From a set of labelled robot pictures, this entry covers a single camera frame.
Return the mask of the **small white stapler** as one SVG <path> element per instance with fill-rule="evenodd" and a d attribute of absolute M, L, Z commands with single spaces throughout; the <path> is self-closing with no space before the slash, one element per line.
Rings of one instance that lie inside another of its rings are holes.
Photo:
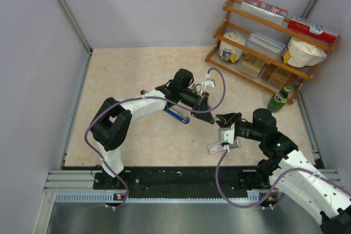
<path fill-rule="evenodd" d="M 216 124 L 219 127 L 224 127 L 225 123 L 223 122 L 223 120 L 221 118 L 216 118 Z"/>

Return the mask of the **red white staple box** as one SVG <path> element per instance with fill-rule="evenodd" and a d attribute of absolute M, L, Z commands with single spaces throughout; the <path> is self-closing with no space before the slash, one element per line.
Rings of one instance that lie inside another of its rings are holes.
<path fill-rule="evenodd" d="M 236 139 L 233 144 L 229 144 L 226 142 L 219 142 L 219 143 L 207 146 L 207 149 L 209 151 L 209 154 L 212 155 L 225 150 L 229 152 L 231 149 L 236 149 L 239 147 L 241 147 L 240 141 L 239 139 Z"/>

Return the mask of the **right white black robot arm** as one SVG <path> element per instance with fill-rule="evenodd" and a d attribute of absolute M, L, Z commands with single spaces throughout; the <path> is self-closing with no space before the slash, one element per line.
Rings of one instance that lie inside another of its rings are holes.
<path fill-rule="evenodd" d="M 244 189 L 278 189 L 309 213 L 323 233 L 350 233 L 350 192 L 324 176 L 289 137 L 278 131 L 268 109 L 254 110 L 251 122 L 240 113 L 217 114 L 216 123 L 225 153 L 241 137 L 257 141 L 265 155 L 255 173 L 241 179 Z"/>

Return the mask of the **blue metal stapler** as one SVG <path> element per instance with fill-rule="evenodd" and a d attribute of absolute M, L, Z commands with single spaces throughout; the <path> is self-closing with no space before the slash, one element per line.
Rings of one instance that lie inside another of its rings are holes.
<path fill-rule="evenodd" d="M 165 113 L 169 114 L 170 116 L 172 116 L 173 118 L 177 119 L 178 121 L 180 121 L 183 124 L 188 124 L 190 122 L 190 118 L 179 112 L 178 110 L 174 109 L 173 107 L 167 107 L 163 110 Z"/>

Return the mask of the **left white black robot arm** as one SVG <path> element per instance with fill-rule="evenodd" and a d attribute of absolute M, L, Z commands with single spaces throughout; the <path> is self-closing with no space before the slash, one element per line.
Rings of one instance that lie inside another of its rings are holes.
<path fill-rule="evenodd" d="M 214 124 L 208 105 L 209 94 L 203 92 L 197 95 L 192 92 L 189 88 L 192 82 L 193 74 L 186 69 L 180 69 L 173 79 L 149 93 L 124 101 L 116 101 L 110 97 L 103 102 L 88 130 L 97 142 L 108 185 L 116 189 L 124 183 L 121 145 L 131 122 L 136 119 L 163 111 L 180 102 L 190 108 L 195 118 Z"/>

